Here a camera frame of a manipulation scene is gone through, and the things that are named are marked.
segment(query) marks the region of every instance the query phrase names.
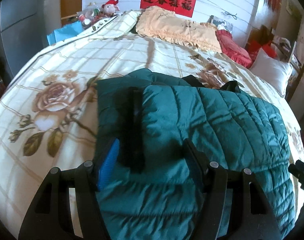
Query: red banner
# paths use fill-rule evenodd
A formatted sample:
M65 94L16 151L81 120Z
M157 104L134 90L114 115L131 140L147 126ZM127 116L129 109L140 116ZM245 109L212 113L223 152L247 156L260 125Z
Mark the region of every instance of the red banner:
M157 5L176 14L192 17L196 0L141 0L141 9Z

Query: silver bolt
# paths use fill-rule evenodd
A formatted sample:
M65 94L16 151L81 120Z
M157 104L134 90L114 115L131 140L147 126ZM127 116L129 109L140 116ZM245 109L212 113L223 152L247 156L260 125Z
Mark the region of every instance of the silver bolt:
M53 167L51 170L50 170L50 173L51 174L55 174L59 171L59 169L57 167Z
M248 168L245 168L244 169L244 173L247 174L247 175L251 175L252 174L252 171Z
M92 161L86 161L83 165L86 166L86 167L91 167L93 164Z
M217 162L210 162L210 166L213 167L213 168L217 168L218 163Z

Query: bed sheet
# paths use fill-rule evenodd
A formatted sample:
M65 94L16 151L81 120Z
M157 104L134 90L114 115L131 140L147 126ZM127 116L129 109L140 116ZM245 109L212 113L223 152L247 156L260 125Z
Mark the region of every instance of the bed sheet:
M214 89L237 80L242 90L279 108L289 136L290 162L304 162L298 122L271 85L224 54L131 33L139 15L129 11L94 33L42 50L1 99L0 219L15 237L48 171L54 166L76 168L93 158L97 79L148 68L175 77L193 75ZM304 192L296 179L292 181L299 211ZM73 192L70 206L75 233L82 236Z

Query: bed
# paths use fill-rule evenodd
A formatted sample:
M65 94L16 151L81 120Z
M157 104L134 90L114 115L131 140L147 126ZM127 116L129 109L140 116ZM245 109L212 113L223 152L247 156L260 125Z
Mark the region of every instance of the bed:
M128 11L96 31L43 49L17 74L2 97L0 219L15 237L48 171L54 166L75 168L93 158L98 121L92 84L97 79L148 68L175 77L193 75L213 89L237 80L243 91L279 109L289 138L290 163L304 162L299 124L286 100L271 85L224 54L131 31L140 14ZM304 191L295 178L291 180L298 215ZM74 230L80 236L72 191L70 205Z

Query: white pillow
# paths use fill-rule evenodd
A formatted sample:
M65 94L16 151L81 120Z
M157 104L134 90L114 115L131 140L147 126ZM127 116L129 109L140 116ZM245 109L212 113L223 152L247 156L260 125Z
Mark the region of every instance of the white pillow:
M259 49L257 58L250 68L254 75L271 84L281 97L285 97L292 70L291 64L269 57L262 48Z

